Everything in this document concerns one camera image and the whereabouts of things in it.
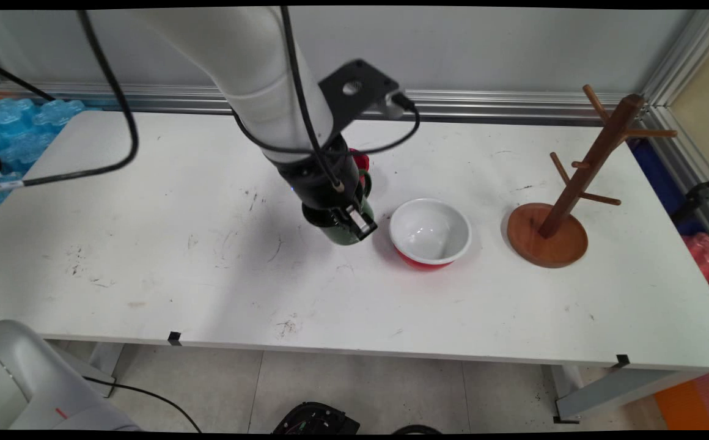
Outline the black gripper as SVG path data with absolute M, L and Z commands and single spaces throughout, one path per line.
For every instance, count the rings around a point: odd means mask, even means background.
M 318 211 L 345 208 L 348 233 L 353 240 L 364 240 L 376 231 L 378 225 L 371 206 L 362 204 L 366 192 L 359 169 L 352 156 L 327 156 L 326 162 L 332 175 L 343 183 L 343 192 L 333 187 L 317 159 L 312 156 L 294 163 L 279 163 L 278 172 L 308 208 Z M 352 204 L 354 200 L 361 205 Z

